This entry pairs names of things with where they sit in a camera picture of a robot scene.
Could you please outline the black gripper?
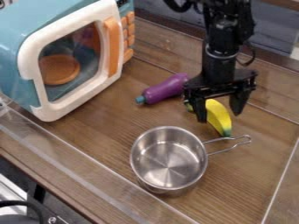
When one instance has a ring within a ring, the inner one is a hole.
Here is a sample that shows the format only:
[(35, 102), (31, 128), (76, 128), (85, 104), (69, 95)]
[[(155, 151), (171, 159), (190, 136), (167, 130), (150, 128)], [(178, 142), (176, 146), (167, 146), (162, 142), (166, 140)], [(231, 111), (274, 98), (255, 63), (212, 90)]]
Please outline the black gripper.
[(256, 89), (256, 70), (238, 69), (234, 80), (227, 83), (211, 84), (198, 75), (183, 86), (183, 98), (191, 103), (199, 123), (207, 122), (206, 100), (228, 95), (228, 105), (235, 116), (239, 116), (246, 107), (251, 92)]

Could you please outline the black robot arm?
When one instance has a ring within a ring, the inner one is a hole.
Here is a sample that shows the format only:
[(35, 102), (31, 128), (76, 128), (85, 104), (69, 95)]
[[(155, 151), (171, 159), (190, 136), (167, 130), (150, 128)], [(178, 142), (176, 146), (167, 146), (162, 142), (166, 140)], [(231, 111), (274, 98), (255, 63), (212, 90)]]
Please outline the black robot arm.
[(255, 22), (251, 0), (163, 0), (176, 12), (188, 9), (202, 11), (206, 39), (202, 43), (202, 70), (183, 86), (184, 101), (190, 103), (198, 121), (207, 121), (206, 101), (228, 97), (235, 115), (246, 107), (251, 92), (256, 89), (258, 72), (236, 68), (239, 48), (248, 44), (254, 35)]

